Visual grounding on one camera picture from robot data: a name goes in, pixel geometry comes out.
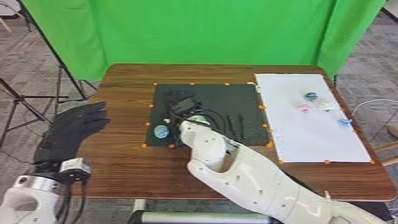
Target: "green backdrop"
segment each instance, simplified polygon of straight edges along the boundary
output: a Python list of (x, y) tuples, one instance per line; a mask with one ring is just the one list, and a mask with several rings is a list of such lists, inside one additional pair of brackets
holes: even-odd
[(78, 79), (114, 63), (318, 65), (334, 76), (384, 0), (23, 0)]

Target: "blue object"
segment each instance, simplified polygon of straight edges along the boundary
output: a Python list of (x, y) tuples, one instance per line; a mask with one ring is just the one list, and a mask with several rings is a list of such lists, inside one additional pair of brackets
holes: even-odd
[(316, 95), (316, 93), (315, 93), (315, 92), (309, 92), (309, 93), (306, 94), (304, 98), (306, 98), (307, 101), (313, 102), (313, 101), (318, 99), (318, 95)]
[(156, 127), (155, 127), (155, 136), (156, 136), (156, 138), (165, 138), (167, 136), (169, 136), (169, 128), (167, 128), (167, 126), (165, 125), (158, 125)]
[(352, 125), (352, 120), (348, 120), (348, 119), (339, 119), (339, 125), (343, 125), (343, 126), (350, 126)]

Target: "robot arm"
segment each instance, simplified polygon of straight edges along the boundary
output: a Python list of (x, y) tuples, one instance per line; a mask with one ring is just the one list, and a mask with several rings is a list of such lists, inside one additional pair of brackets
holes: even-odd
[(68, 220), (66, 210), (55, 217), (59, 187), (66, 185), (69, 189), (76, 181), (85, 186), (91, 170), (84, 159), (75, 157), (85, 138), (107, 124), (105, 103), (84, 105), (57, 115), (34, 154), (34, 170), (18, 177), (4, 195), (0, 224), (55, 224), (60, 217)]
[[(192, 148), (188, 171), (226, 198), (283, 223), (377, 224), (384, 221), (352, 204), (323, 198), (291, 180), (267, 157), (208, 127), (183, 121), (181, 140)], [(222, 172), (226, 154), (235, 156)]]

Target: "white paper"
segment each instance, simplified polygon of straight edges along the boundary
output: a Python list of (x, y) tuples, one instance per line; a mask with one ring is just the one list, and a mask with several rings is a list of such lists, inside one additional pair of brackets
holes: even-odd
[[(347, 116), (322, 75), (258, 74), (256, 79), (279, 159), (284, 162), (370, 162), (354, 129), (338, 123)], [(309, 92), (318, 95), (315, 103), (304, 99)], [(320, 101), (334, 103), (338, 110), (318, 110)], [(311, 106), (306, 113), (299, 110), (302, 104)]]

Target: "orange marker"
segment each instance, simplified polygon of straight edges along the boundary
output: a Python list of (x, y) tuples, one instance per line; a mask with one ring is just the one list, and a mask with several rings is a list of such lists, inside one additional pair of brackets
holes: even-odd
[(274, 141), (268, 142), (267, 148), (274, 148)]

